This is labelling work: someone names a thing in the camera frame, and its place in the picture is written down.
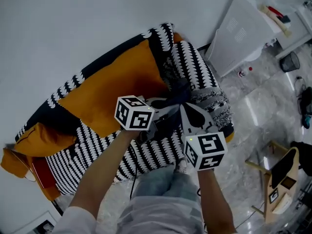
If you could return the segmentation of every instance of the wooden chair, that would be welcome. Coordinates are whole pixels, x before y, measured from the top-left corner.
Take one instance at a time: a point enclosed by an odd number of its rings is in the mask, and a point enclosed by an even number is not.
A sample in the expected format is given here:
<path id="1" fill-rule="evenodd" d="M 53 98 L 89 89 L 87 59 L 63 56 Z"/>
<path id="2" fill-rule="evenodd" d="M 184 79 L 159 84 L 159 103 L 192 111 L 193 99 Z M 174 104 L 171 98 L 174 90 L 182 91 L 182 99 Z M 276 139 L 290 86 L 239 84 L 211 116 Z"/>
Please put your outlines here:
<path id="1" fill-rule="evenodd" d="M 264 176 L 264 211 L 252 206 L 252 209 L 264 216 L 266 223 L 272 223 L 277 216 L 273 210 L 285 193 L 293 198 L 298 179 L 299 150 L 292 147 L 289 150 L 275 141 L 269 143 L 270 151 L 279 150 L 284 156 L 270 170 L 249 160 L 245 163 L 260 170 Z"/>

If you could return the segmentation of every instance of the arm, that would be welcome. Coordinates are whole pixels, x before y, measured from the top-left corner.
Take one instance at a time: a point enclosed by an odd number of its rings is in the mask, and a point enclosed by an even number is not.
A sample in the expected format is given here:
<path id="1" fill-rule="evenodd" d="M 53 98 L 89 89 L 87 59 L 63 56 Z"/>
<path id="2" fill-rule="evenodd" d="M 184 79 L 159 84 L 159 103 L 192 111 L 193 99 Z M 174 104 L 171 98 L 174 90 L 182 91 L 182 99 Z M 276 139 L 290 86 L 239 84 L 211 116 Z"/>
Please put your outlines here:
<path id="1" fill-rule="evenodd" d="M 109 147 L 86 170 L 78 185 L 70 206 L 78 206 L 89 211 L 95 218 L 106 192 L 114 177 L 130 142 L 138 131 L 122 130 Z"/>
<path id="2" fill-rule="evenodd" d="M 201 208 L 209 234 L 236 233 L 233 216 L 212 170 L 198 172 Z"/>

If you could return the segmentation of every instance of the light blue jeans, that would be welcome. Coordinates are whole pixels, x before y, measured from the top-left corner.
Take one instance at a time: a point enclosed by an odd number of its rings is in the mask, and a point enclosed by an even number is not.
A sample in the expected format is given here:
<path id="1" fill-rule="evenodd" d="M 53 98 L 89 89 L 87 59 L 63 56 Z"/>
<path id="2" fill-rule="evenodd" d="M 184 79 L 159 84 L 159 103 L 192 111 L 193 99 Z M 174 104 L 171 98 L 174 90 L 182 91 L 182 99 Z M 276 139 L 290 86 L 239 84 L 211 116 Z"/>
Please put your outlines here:
<path id="1" fill-rule="evenodd" d="M 141 176 L 141 181 L 134 191 L 137 196 L 168 196 L 181 197 L 198 202 L 198 187 L 187 174 L 174 173 L 175 166 L 153 170 Z"/>

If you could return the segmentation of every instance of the white wall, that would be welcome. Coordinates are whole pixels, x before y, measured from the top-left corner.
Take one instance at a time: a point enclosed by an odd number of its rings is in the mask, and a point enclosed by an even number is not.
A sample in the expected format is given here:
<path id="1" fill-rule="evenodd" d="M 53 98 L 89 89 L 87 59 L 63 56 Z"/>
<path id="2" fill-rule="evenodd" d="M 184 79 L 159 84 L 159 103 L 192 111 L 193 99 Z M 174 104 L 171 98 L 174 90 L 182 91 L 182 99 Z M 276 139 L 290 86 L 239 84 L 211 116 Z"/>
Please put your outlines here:
<path id="1" fill-rule="evenodd" d="M 0 143 L 14 142 L 31 114 L 72 75 L 151 27 L 170 21 L 196 47 L 210 42 L 229 3 L 0 0 Z M 29 219 L 42 210 L 44 201 L 35 192 L 35 184 L 2 169 L 0 183 L 0 229 L 13 230 L 23 217 Z"/>

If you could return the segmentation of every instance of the cable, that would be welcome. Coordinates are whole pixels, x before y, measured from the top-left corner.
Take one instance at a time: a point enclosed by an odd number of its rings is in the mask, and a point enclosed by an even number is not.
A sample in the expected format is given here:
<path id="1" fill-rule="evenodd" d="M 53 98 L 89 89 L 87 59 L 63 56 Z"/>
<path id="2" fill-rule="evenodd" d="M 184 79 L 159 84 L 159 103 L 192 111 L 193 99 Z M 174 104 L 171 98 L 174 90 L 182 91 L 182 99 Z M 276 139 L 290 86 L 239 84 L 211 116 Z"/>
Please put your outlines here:
<path id="1" fill-rule="evenodd" d="M 132 152 L 132 153 L 134 154 L 134 156 L 136 157 L 136 159 L 135 159 L 135 164 L 136 164 L 136 176 L 135 176 L 135 179 L 133 180 L 133 184 L 132 184 L 132 188 L 131 188 L 131 192 L 130 192 L 130 200 L 131 200 L 133 188 L 135 187 L 135 183 L 136 183 L 136 179 L 137 179 L 137 166 L 138 166 L 138 163 L 137 163 L 137 154 L 136 154 L 135 150 L 133 149 L 133 147 L 131 147 L 130 149 L 131 149 L 131 152 Z"/>
<path id="2" fill-rule="evenodd" d="M 235 227 L 235 229 L 238 229 L 242 224 L 244 224 L 248 219 L 250 219 L 256 211 L 254 211 L 246 220 L 244 220 L 243 222 L 241 222 L 237 227 Z"/>
<path id="3" fill-rule="evenodd" d="M 301 91 L 299 91 L 299 94 L 297 94 L 296 83 L 297 83 L 297 81 L 299 81 L 299 80 L 303 80 L 303 84 L 301 85 Z M 303 92 L 304 90 L 307 89 L 306 81 L 305 81 L 304 78 L 302 78 L 301 76 L 298 76 L 298 77 L 296 78 L 296 81 L 294 82 L 294 85 L 293 85 L 293 86 L 294 86 L 294 92 L 295 92 L 295 94 L 296 94 L 296 97 L 301 96 L 302 92 Z"/>
<path id="4" fill-rule="evenodd" d="M 219 31 L 219 29 L 217 29 L 217 30 L 215 31 L 214 40 L 213 40 L 213 48 L 212 48 L 212 50 L 211 50 L 211 53 L 210 53 L 210 55 L 209 55 L 207 61 L 209 61 L 209 59 L 210 59 L 210 57 L 211 57 L 211 55 L 213 54 L 213 51 L 214 51 L 214 49 L 215 49 L 215 41 L 216 41 L 216 35 L 217 35 L 218 31 Z"/>
<path id="5" fill-rule="evenodd" d="M 303 84 L 301 85 L 301 90 L 299 91 L 299 94 L 298 94 L 297 90 L 296 90 L 296 83 L 299 80 L 303 80 Z M 293 86 L 294 86 L 294 92 L 295 92 L 296 98 L 298 98 L 298 100 L 297 100 L 298 112 L 299 112 L 300 115 L 302 115 L 301 110 L 300 110 L 300 101 L 302 99 L 301 98 L 302 92 L 307 89 L 306 81 L 301 76 L 298 76 L 296 78 L 296 81 L 294 82 Z"/>

